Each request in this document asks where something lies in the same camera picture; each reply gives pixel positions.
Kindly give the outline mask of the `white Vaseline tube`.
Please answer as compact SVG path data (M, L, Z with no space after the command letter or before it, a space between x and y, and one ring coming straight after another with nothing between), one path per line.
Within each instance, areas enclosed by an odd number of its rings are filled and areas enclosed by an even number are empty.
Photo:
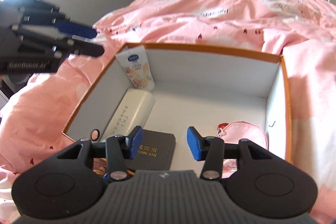
M115 57L135 88L147 91L155 88L144 46L123 50Z

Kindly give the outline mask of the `orange cardboard box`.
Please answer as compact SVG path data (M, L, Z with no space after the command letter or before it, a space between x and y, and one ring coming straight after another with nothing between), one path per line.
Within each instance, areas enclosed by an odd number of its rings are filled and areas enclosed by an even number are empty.
M145 44L155 88L155 104L142 127L173 134L169 170L200 173L187 144L187 129L224 139L248 138L276 156L291 160L292 133L288 77L282 56L220 46ZM63 132L72 141L100 139L131 80L116 59L82 96Z

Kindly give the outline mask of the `white glasses case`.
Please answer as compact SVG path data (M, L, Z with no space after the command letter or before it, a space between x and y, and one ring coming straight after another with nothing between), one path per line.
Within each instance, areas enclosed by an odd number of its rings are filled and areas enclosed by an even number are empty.
M112 115L100 142L114 135L128 135L135 126L143 127L155 104L151 92L129 88Z

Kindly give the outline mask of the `dark grey book box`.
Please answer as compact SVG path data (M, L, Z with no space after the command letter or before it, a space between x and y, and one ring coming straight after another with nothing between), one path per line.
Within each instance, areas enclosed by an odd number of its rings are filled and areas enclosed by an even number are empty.
M173 134L142 130L142 144L136 157L126 160L128 170L169 170L176 139Z

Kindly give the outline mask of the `pink bed duvet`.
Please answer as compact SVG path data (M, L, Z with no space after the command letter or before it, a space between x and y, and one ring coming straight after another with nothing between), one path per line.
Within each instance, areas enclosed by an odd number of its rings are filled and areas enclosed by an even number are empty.
M295 166L316 181L311 216L335 220L335 6L325 0L135 0L96 22L99 58L71 56L33 75L1 110L1 223L18 211L18 175L70 144L62 129L123 43L212 44L282 55Z

